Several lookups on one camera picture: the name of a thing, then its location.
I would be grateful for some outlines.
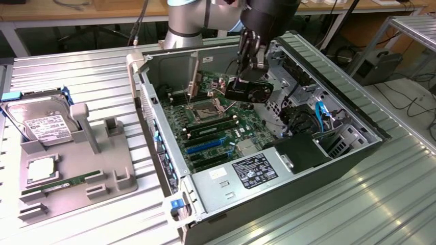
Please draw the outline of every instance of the power supply label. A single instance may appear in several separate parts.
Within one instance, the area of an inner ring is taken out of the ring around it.
[[[71,132],[61,115],[41,117],[24,121],[41,142],[63,139],[71,136]]]
[[[259,154],[232,164],[239,179],[247,189],[279,177],[264,154]]]

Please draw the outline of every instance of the wooden table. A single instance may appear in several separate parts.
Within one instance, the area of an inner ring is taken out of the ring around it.
[[[347,4],[336,5],[333,14],[337,14],[336,21],[331,31],[325,37],[321,47],[325,47],[331,37],[344,19],[345,12],[349,8],[352,0]],[[413,15],[419,14],[425,3],[423,0],[413,0]],[[332,5],[315,4],[308,2],[301,4],[296,15],[321,15],[329,14]],[[404,11],[404,6],[380,6],[371,0],[360,0],[353,13],[371,12],[396,12]],[[85,26],[104,25],[115,23],[133,23],[140,14],[140,9],[97,11],[93,5],[84,6],[83,11],[59,6],[52,0],[27,0],[24,5],[0,5],[0,30],[7,38],[12,50],[17,57],[29,56],[28,50],[16,33],[19,28],[35,27],[61,27],[61,26]],[[148,8],[144,16],[144,22],[168,21],[168,5],[167,0],[149,0]],[[227,31],[219,31],[219,36],[227,35]]]

